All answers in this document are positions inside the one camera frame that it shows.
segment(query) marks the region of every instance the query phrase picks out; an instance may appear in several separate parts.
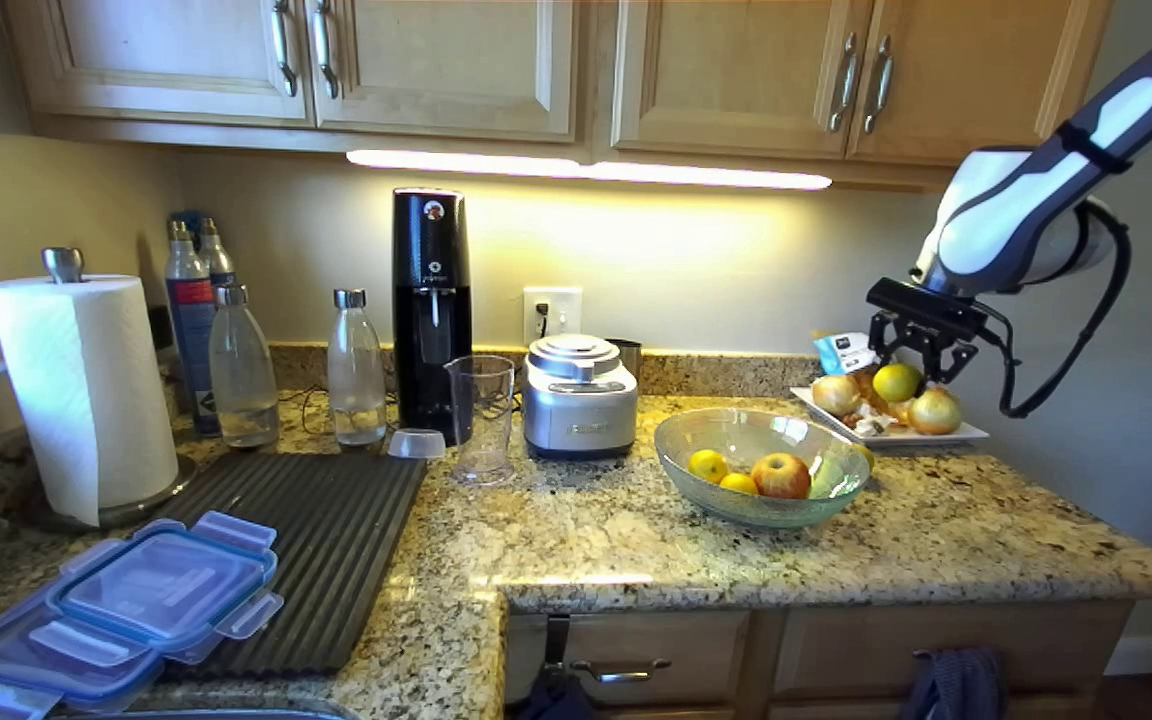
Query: paper towel roll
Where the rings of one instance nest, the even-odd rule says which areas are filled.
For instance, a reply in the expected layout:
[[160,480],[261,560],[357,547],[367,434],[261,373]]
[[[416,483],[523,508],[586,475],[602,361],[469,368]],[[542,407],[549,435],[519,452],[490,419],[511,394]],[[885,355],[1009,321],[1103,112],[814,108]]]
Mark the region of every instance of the paper towel roll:
[[100,511],[165,498],[176,444],[136,278],[0,282],[0,347],[47,506]]

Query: plate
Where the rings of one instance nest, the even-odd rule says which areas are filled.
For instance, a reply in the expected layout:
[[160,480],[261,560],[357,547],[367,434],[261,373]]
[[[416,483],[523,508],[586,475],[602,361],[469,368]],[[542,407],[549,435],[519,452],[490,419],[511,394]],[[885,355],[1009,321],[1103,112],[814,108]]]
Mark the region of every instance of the plate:
[[800,405],[809,405],[811,417],[818,417],[826,427],[851,435],[856,444],[872,444],[872,449],[879,449],[879,444],[915,449],[915,444],[974,444],[974,439],[986,439],[986,434],[967,425],[967,419],[956,434],[947,434],[947,435],[921,435],[911,427],[856,434],[851,425],[835,419],[826,407],[811,405],[811,390],[793,390],[793,397]]

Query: electrical outlet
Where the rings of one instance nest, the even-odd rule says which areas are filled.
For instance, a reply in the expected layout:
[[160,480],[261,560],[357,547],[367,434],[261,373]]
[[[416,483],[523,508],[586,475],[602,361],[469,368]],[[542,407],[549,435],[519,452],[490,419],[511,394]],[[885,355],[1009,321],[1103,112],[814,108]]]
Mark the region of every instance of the electrical outlet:
[[523,290],[523,346],[580,331],[580,290]]

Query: wooden cabinet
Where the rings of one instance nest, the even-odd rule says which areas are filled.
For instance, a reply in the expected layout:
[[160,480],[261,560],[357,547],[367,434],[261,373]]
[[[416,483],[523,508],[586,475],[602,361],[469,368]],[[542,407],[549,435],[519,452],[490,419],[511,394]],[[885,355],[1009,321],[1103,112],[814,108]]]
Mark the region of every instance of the wooden cabinet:
[[[993,648],[1009,718],[1057,720],[1091,712],[1128,611],[1128,599],[586,611],[567,619],[562,666],[602,718],[889,720],[921,653]],[[507,619],[507,702],[529,695],[542,641],[542,615]]]
[[47,115],[573,139],[576,0],[4,0]]
[[619,0],[613,149],[956,166],[1042,139],[1107,0]]

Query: cabinet handle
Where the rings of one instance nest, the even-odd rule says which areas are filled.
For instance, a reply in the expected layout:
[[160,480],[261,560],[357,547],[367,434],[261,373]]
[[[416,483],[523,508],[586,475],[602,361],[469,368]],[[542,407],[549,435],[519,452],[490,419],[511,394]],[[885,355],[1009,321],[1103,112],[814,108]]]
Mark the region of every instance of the cabinet handle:
[[338,74],[334,74],[334,17],[331,17],[331,5],[319,0],[316,9],[316,40],[319,40],[319,77],[322,77],[322,89],[326,98],[334,100],[334,85],[338,85]]
[[567,659],[567,672],[592,676],[596,683],[649,683],[667,659],[636,659],[636,666],[580,666]]
[[280,64],[285,91],[297,98],[297,68],[292,68],[292,9],[285,0],[271,5],[271,59]]
[[851,112],[856,98],[856,36],[849,36],[844,56],[840,56],[840,79],[830,89],[830,108],[826,108],[826,128],[835,131],[844,115]]
[[879,122],[879,112],[889,108],[889,98],[892,98],[892,79],[894,79],[892,36],[879,46],[879,59],[875,64],[879,64],[879,79],[866,91],[866,108],[864,108],[864,123],[861,123],[864,138],[872,131],[872,123]]

